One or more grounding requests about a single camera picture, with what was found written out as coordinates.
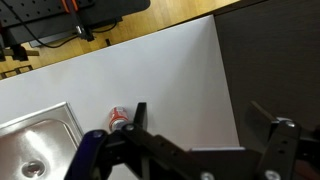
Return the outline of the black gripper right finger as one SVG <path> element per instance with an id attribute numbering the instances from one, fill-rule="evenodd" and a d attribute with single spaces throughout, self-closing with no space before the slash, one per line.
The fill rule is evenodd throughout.
<path id="1" fill-rule="evenodd" d="M 308 130 L 298 122 L 275 117 L 255 101 L 246 123 L 264 145 L 258 180 L 320 180 L 320 126 Z"/>

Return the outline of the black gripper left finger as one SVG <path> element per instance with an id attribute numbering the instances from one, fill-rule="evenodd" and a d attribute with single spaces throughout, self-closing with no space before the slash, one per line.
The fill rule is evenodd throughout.
<path id="1" fill-rule="evenodd" d="M 116 165 L 124 164 L 138 180 L 218 180 L 212 168 L 169 140 L 143 128 L 147 105 L 137 105 L 134 121 L 107 133 L 87 132 L 64 180 L 107 180 Z"/>

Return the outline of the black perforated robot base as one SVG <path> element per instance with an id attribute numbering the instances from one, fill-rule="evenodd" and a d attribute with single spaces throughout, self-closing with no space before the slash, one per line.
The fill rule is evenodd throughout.
<path id="1" fill-rule="evenodd" d="M 146 10 L 150 0 L 76 0 L 84 26 L 98 28 L 115 19 Z M 1 0 L 1 43 L 9 47 L 75 31 L 72 16 L 62 0 Z"/>

